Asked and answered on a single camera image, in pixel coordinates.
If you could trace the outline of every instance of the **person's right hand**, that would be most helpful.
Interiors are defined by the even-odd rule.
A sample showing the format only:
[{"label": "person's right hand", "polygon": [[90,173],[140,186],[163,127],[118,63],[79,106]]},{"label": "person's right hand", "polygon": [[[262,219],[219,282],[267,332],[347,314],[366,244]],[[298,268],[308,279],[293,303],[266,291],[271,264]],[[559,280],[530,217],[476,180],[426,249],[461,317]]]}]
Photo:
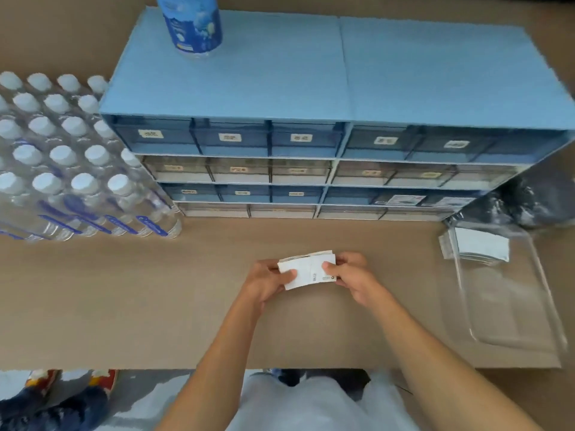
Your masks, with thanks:
[{"label": "person's right hand", "polygon": [[342,252],[336,255],[336,264],[324,262],[326,274],[338,277],[336,284],[347,287],[351,296],[365,307],[370,307],[374,292],[381,289],[376,277],[367,267],[367,260],[359,252]]}]

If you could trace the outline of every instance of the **sneaker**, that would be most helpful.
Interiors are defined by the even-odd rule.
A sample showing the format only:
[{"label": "sneaker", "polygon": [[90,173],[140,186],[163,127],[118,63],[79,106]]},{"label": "sneaker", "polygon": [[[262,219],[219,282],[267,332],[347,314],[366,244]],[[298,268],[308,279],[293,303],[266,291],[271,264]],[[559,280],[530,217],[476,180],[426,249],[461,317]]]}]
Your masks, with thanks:
[{"label": "sneaker", "polygon": [[54,385],[54,381],[60,375],[60,369],[36,369],[30,373],[30,376],[26,380],[24,387],[34,387],[45,398],[48,396],[50,389]]},{"label": "sneaker", "polygon": [[108,398],[118,379],[118,369],[105,369],[101,371],[92,371],[89,386],[100,386],[106,392]]}]

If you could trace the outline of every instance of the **jeans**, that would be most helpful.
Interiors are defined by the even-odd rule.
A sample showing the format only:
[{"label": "jeans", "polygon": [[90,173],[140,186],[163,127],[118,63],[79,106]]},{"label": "jeans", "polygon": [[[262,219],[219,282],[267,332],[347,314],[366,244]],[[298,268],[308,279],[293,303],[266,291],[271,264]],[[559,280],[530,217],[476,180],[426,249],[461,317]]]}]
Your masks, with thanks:
[{"label": "jeans", "polygon": [[54,407],[41,409],[43,404],[34,387],[0,401],[0,431],[92,431],[108,413],[108,397],[98,386],[86,387]]}]

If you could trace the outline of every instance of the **stack of paper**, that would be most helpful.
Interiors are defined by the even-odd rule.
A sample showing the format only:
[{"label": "stack of paper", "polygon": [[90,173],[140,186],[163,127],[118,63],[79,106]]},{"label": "stack of paper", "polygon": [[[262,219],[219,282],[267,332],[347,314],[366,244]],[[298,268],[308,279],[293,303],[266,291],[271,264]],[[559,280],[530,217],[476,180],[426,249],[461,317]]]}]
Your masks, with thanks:
[{"label": "stack of paper", "polygon": [[286,290],[307,286],[308,284],[335,281],[335,277],[327,275],[321,267],[324,261],[335,264],[335,254],[333,251],[315,252],[305,256],[295,256],[280,260],[278,262],[280,272],[287,272],[290,269],[297,270],[296,279],[285,285]]},{"label": "stack of paper", "polygon": [[[509,261],[509,239],[486,231],[468,228],[454,228],[455,242],[462,259],[493,265],[500,261]],[[449,231],[439,238],[439,244],[446,260],[453,259]]]}]

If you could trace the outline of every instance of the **blue drawer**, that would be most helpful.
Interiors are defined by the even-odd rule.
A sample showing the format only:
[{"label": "blue drawer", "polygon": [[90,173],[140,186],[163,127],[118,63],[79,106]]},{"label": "blue drawer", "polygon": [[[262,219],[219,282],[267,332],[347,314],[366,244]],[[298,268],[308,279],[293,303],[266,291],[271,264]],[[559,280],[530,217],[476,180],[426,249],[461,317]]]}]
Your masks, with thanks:
[{"label": "blue drawer", "polygon": [[316,186],[272,186],[271,202],[283,204],[317,204],[322,187]]},{"label": "blue drawer", "polygon": [[190,132],[191,119],[160,119],[143,116],[114,116],[111,125],[130,147],[134,144],[187,144],[198,154]]},{"label": "blue drawer", "polygon": [[429,191],[418,189],[380,189],[373,204],[385,206],[418,206],[425,200]]},{"label": "blue drawer", "polygon": [[415,126],[354,126],[343,157],[350,159],[404,160],[417,143]]},{"label": "blue drawer", "polygon": [[480,196],[478,191],[430,191],[420,205],[459,210]]},{"label": "blue drawer", "polygon": [[509,130],[476,161],[482,163],[536,163],[569,141],[566,131]]},{"label": "blue drawer", "polygon": [[219,184],[217,191],[224,202],[269,203],[270,187],[267,185]]},{"label": "blue drawer", "polygon": [[414,147],[409,159],[468,163],[487,150],[496,138],[504,133],[505,130],[498,129],[424,127],[421,129],[421,140]]},{"label": "blue drawer", "polygon": [[265,123],[210,122],[195,119],[193,133],[202,152],[207,156],[256,156],[267,157]]},{"label": "blue drawer", "polygon": [[343,123],[273,122],[273,156],[335,157],[343,137]]},{"label": "blue drawer", "polygon": [[203,201],[203,202],[220,202],[221,199],[213,184],[177,184],[162,183],[160,184],[166,194],[174,201]]},{"label": "blue drawer", "polygon": [[378,189],[367,187],[330,187],[324,204],[363,206],[371,204],[379,195]]}]

